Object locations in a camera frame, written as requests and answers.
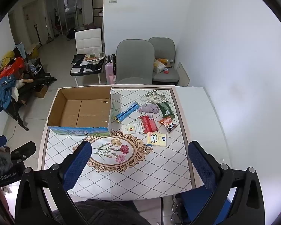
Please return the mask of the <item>open cardboard box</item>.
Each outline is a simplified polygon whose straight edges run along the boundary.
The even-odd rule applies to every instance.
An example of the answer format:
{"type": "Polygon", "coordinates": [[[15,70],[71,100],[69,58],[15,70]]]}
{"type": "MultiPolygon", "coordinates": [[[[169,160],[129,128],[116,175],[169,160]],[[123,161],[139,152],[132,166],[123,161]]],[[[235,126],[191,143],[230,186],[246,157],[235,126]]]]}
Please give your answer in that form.
{"type": "Polygon", "coordinates": [[[109,136],[111,86],[60,88],[55,95],[47,126],[59,135],[109,136]]]}

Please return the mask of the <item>items on grey chair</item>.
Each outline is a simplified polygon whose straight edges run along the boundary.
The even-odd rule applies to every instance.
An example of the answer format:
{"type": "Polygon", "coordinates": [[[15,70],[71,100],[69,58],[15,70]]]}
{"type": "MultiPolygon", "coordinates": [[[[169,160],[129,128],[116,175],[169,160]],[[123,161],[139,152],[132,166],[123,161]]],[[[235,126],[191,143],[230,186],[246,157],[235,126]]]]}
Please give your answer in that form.
{"type": "Polygon", "coordinates": [[[157,58],[154,61],[154,68],[153,72],[156,74],[159,74],[163,72],[164,70],[168,71],[169,68],[172,68],[174,64],[174,61],[172,59],[166,59],[166,58],[157,58]]]}

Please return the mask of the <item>grey front chair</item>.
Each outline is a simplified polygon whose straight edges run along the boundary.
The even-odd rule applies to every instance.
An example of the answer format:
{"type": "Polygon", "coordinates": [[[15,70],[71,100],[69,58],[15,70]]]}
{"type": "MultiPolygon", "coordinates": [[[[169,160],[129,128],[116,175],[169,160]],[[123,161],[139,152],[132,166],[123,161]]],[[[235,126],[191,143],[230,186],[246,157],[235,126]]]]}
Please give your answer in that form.
{"type": "Polygon", "coordinates": [[[152,84],[155,49],[147,40],[126,39],[116,50],[117,84],[152,84]]]}

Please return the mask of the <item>white card packet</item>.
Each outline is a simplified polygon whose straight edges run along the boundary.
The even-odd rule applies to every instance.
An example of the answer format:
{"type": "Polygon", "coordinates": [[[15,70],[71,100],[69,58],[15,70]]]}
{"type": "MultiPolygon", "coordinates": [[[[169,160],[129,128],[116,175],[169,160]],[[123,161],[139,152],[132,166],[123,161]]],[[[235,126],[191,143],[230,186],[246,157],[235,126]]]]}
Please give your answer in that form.
{"type": "Polygon", "coordinates": [[[143,126],[140,122],[125,124],[122,126],[122,133],[124,135],[143,133],[143,126]]]}

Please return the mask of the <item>orange panda snack packet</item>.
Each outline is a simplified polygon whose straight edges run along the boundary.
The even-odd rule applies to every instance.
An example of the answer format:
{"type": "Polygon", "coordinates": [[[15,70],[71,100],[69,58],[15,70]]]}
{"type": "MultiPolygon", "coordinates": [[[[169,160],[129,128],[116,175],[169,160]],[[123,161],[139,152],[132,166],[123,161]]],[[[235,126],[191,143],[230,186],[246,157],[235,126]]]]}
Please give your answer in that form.
{"type": "Polygon", "coordinates": [[[170,133],[172,130],[174,130],[177,127],[177,125],[173,123],[171,116],[165,117],[158,122],[161,125],[164,125],[168,133],[170,133]]]}

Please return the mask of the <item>small brown cardboard box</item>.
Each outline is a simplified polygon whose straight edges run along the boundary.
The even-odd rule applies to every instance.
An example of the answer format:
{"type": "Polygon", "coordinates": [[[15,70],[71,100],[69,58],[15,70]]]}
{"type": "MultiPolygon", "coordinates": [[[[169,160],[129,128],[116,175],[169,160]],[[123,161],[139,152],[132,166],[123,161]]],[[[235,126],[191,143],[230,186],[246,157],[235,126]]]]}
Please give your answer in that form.
{"type": "Polygon", "coordinates": [[[38,85],[34,90],[34,96],[36,98],[43,99],[47,91],[48,91],[48,87],[46,85],[38,85]]]}

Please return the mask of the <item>yellow blue tissue packet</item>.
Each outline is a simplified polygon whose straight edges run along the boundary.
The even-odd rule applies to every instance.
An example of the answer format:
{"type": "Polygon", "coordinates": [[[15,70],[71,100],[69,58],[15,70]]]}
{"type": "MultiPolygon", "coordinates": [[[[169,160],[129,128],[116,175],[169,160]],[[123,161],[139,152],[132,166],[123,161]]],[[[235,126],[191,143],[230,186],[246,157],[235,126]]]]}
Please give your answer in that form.
{"type": "Polygon", "coordinates": [[[158,132],[148,132],[147,146],[166,147],[166,134],[158,132]]]}

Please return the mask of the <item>grey chair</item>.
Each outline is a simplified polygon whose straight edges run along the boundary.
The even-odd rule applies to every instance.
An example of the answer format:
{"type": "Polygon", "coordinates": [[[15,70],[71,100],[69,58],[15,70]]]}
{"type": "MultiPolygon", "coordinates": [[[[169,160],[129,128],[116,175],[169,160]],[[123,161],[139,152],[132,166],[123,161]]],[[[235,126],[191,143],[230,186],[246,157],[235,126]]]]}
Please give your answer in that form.
{"type": "Polygon", "coordinates": [[[126,39],[116,50],[117,84],[152,84],[155,49],[147,40],[126,39]]]}
{"type": "Polygon", "coordinates": [[[180,76],[175,69],[175,43],[170,38],[161,37],[152,37],[149,42],[155,50],[152,82],[155,84],[177,85],[180,76]]]}

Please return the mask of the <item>grey rear chair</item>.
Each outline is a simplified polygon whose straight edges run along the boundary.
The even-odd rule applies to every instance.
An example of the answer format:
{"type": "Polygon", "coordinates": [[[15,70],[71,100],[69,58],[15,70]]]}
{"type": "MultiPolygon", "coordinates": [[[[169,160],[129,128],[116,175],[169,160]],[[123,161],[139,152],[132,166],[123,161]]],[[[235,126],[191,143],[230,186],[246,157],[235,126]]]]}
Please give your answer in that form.
{"type": "Polygon", "coordinates": [[[152,37],[149,42],[155,50],[152,82],[155,84],[177,85],[180,76],[175,69],[175,43],[170,38],[161,37],[152,37]]]}

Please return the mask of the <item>green tissue packet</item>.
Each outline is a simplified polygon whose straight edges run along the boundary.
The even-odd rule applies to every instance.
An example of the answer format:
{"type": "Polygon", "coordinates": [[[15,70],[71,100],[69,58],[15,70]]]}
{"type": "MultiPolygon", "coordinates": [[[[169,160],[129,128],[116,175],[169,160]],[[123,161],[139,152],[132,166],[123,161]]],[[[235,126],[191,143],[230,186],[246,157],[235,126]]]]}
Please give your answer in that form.
{"type": "Polygon", "coordinates": [[[174,115],[172,109],[170,108],[168,101],[162,102],[162,103],[157,103],[157,106],[161,110],[163,118],[166,118],[166,117],[171,117],[172,119],[175,118],[175,115],[174,115]]]}

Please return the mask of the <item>purple soft cloth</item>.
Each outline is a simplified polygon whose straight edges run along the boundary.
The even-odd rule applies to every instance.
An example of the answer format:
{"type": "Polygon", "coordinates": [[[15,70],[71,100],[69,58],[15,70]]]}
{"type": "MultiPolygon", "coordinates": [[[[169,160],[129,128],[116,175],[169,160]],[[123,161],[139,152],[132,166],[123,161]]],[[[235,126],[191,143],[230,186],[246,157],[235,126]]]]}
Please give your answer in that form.
{"type": "Polygon", "coordinates": [[[152,104],[152,103],[145,103],[143,105],[141,105],[137,111],[139,113],[153,113],[153,114],[157,114],[159,113],[159,107],[156,104],[152,104]]]}

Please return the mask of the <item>blue long snack packet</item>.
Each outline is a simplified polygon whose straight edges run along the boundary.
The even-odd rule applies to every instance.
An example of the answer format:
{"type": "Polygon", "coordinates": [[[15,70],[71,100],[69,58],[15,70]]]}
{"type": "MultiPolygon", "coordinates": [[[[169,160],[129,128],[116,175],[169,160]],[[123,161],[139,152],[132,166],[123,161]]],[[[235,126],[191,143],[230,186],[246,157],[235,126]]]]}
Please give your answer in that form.
{"type": "Polygon", "coordinates": [[[118,115],[115,115],[112,117],[113,120],[117,121],[118,123],[121,123],[123,120],[125,120],[131,113],[136,111],[139,108],[139,104],[137,102],[133,102],[127,110],[124,112],[119,113],[118,115]]]}

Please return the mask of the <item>floral patterned table mat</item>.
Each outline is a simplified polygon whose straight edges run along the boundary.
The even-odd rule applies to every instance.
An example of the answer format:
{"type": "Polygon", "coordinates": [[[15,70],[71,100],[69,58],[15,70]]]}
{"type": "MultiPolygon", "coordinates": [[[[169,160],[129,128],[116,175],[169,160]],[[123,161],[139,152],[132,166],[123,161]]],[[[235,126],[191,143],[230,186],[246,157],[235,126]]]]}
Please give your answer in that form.
{"type": "Polygon", "coordinates": [[[167,132],[158,125],[158,134],[166,135],[164,147],[148,146],[147,134],[125,134],[124,125],[140,122],[139,112],[131,113],[122,123],[111,121],[111,135],[61,135],[46,127],[39,149],[38,168],[61,163],[83,140],[92,145],[92,155],[69,194],[76,200],[141,200],[189,191],[194,188],[194,173],[187,156],[187,134],[172,86],[116,86],[113,88],[113,113],[125,111],[132,103],[151,99],[168,102],[176,127],[167,132]]]}

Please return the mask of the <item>black bag on chair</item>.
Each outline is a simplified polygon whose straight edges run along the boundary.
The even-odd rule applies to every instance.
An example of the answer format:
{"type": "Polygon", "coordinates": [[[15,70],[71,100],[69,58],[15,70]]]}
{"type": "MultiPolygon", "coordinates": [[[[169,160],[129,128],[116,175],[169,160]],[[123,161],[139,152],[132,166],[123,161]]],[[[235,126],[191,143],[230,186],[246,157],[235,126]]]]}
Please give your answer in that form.
{"type": "Polygon", "coordinates": [[[77,54],[73,57],[70,73],[73,75],[82,75],[86,73],[100,73],[105,59],[104,53],[95,54],[77,54]]]}

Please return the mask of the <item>red tissue packet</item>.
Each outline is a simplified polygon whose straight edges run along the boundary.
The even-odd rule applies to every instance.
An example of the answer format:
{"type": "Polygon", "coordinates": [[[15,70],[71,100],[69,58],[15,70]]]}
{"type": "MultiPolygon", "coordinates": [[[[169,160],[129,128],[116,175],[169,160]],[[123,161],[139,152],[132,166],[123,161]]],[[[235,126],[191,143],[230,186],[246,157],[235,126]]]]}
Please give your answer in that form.
{"type": "Polygon", "coordinates": [[[141,124],[143,126],[143,133],[147,134],[148,132],[157,132],[158,127],[154,121],[153,115],[143,115],[140,116],[141,124]]]}

